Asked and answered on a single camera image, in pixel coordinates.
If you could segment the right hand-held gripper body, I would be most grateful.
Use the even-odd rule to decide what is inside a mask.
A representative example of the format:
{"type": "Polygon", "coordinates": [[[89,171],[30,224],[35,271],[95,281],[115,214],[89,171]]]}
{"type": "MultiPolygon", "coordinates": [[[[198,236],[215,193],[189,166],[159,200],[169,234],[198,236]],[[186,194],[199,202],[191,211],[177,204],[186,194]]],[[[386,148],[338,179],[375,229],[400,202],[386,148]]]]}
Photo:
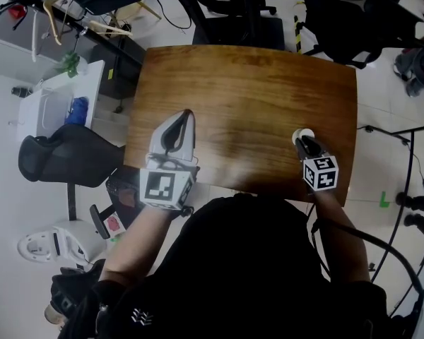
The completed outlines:
{"type": "Polygon", "coordinates": [[[312,192],[333,190],[338,184],[339,168],[334,155],[327,151],[320,155],[301,154],[302,180],[312,192]]]}

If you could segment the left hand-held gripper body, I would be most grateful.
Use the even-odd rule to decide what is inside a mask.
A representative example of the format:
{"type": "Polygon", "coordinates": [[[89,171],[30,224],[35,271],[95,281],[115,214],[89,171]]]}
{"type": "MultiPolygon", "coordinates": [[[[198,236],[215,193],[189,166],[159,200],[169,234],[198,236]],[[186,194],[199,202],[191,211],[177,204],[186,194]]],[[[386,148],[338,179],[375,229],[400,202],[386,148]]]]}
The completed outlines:
{"type": "Polygon", "coordinates": [[[152,208],[183,210],[200,170],[197,159],[149,153],[139,171],[139,201],[152,208]]]}

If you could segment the white paper cup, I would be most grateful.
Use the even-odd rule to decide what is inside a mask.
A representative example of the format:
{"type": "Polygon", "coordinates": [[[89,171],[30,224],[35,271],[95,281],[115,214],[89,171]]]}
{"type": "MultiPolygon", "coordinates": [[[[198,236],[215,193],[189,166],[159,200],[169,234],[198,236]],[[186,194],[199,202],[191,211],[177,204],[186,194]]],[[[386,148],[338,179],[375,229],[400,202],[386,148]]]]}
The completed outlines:
{"type": "Polygon", "coordinates": [[[315,134],[313,130],[306,129],[306,128],[297,129],[293,132],[292,142],[295,147],[299,145],[298,142],[308,147],[311,144],[313,138],[315,138],[315,134]]]}

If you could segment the person's left forearm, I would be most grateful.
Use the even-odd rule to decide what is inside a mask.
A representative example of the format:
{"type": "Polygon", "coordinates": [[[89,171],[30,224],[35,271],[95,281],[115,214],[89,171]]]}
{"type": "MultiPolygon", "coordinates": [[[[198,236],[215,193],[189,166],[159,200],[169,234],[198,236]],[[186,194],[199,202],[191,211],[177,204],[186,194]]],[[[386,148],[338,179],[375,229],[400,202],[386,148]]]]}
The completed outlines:
{"type": "Polygon", "coordinates": [[[146,206],[108,254],[100,275],[125,287],[142,281],[150,272],[165,241],[175,210],[146,206]]]}

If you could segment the person's right forearm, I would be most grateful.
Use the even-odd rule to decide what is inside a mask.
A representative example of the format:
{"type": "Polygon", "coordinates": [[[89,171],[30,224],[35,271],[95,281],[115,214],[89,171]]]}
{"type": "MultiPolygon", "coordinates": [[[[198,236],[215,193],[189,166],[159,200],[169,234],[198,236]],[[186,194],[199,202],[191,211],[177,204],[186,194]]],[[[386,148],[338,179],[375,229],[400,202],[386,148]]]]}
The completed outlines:
{"type": "MultiPolygon", "coordinates": [[[[314,200],[318,219],[354,227],[331,191],[314,193],[314,200]]],[[[333,283],[370,281],[367,251],[362,239],[329,225],[321,227],[320,236],[333,283]]]]}

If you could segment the black keyboard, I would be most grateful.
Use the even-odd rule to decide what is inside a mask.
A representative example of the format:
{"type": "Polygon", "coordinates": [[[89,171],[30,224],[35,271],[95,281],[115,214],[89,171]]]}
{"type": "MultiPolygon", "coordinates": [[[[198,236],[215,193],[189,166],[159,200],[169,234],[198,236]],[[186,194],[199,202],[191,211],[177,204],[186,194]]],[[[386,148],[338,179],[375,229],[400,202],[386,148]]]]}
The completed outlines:
{"type": "Polygon", "coordinates": [[[106,181],[107,192],[118,199],[139,199],[139,178],[111,176],[106,181]]]}

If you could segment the pink floor item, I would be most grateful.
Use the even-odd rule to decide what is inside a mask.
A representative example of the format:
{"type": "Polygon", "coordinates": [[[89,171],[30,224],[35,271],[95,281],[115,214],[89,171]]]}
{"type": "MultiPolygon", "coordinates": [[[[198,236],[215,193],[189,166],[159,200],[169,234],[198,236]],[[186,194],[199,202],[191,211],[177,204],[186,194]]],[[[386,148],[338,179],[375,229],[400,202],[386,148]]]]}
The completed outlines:
{"type": "Polygon", "coordinates": [[[124,228],[121,220],[115,214],[109,216],[106,219],[105,225],[106,225],[108,232],[110,233],[111,236],[116,235],[118,233],[122,233],[122,232],[125,231],[125,228],[124,228]]]}

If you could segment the white round plastic device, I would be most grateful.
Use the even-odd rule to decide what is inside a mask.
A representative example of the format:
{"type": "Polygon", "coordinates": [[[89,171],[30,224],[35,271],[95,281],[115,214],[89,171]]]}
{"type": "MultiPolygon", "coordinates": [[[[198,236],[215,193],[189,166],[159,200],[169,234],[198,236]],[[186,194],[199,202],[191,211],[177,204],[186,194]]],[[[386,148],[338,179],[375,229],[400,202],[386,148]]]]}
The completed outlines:
{"type": "Polygon", "coordinates": [[[27,261],[49,263],[64,258],[80,266],[93,263],[106,248],[106,241],[95,227],[81,220],[42,227],[17,244],[18,253],[27,261]]]}

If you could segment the black mesh office chair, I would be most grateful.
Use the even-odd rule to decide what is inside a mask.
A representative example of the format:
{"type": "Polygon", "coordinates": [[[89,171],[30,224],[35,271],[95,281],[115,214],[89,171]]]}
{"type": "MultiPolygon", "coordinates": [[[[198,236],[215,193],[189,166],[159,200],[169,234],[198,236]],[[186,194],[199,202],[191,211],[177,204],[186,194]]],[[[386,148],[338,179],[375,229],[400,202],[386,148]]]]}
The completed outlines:
{"type": "Polygon", "coordinates": [[[20,173],[30,182],[100,186],[123,165],[125,147],[77,124],[65,124],[50,137],[27,136],[18,153],[20,173]]]}

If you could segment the white side table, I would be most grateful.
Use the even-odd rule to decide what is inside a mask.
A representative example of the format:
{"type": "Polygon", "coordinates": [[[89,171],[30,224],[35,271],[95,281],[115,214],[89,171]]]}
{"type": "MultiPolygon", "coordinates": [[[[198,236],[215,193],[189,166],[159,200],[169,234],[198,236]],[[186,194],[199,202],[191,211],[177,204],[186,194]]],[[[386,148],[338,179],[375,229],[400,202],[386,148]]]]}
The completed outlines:
{"type": "Polygon", "coordinates": [[[89,64],[85,74],[69,78],[66,73],[46,80],[36,91],[20,101],[16,119],[16,140],[27,136],[51,136],[64,125],[73,100],[88,101],[85,127],[90,128],[95,113],[104,61],[89,64]]]}

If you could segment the person's black clothed body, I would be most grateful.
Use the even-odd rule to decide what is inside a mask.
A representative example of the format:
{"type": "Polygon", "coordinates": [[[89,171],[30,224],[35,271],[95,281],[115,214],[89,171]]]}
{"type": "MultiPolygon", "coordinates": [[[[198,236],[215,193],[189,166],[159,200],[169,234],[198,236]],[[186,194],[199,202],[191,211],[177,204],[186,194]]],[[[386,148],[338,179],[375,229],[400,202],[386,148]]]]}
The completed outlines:
{"type": "Polygon", "coordinates": [[[142,281],[99,279],[58,339],[389,339],[386,300],[322,275],[295,206],[236,194],[193,214],[142,281]]]}

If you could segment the yellow black striped bar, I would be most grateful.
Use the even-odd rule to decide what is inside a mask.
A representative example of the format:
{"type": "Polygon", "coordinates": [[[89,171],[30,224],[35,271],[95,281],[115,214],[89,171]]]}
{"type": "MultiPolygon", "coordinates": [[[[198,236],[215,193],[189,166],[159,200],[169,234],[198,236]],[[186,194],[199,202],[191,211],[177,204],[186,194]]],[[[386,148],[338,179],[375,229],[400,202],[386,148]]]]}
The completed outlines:
{"type": "Polygon", "coordinates": [[[294,15],[294,26],[295,26],[295,47],[298,54],[302,54],[302,43],[301,43],[301,34],[302,22],[300,22],[297,15],[294,15]]]}

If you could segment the green potted plant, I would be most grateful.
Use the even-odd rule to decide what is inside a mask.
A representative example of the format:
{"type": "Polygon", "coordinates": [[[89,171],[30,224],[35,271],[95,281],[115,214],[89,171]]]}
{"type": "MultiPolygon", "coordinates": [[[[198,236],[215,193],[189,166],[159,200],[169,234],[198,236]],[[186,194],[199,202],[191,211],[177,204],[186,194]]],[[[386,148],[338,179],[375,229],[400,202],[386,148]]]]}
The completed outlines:
{"type": "Polygon", "coordinates": [[[74,78],[78,75],[77,67],[80,60],[81,57],[76,52],[67,52],[55,70],[58,73],[66,73],[69,78],[74,78]]]}

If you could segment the yellow wooden stool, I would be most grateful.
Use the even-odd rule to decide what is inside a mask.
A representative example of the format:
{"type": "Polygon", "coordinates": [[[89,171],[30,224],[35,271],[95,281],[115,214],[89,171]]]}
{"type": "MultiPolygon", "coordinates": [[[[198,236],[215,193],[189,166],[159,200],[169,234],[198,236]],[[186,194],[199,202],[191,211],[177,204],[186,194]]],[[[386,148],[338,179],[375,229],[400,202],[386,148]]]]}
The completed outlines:
{"type": "Polygon", "coordinates": [[[114,16],[117,20],[134,20],[139,16],[140,13],[146,11],[154,16],[156,19],[161,20],[162,17],[156,13],[151,7],[145,4],[143,1],[137,1],[136,3],[129,4],[127,6],[118,8],[114,12],[114,16]]]}

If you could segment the white tall cabinet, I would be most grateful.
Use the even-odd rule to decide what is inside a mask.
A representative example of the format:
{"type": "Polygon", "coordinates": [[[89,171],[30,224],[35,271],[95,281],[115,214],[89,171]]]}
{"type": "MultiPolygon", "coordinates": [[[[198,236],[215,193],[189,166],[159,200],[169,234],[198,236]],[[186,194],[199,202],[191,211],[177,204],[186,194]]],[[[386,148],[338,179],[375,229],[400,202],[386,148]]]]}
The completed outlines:
{"type": "Polygon", "coordinates": [[[72,50],[89,59],[93,42],[77,37],[76,31],[64,28],[59,46],[52,37],[48,17],[37,13],[37,61],[31,58],[34,10],[29,9],[25,20],[15,29],[9,13],[0,15],[0,75],[36,84],[43,78],[57,75],[55,70],[67,52],[72,50]]]}

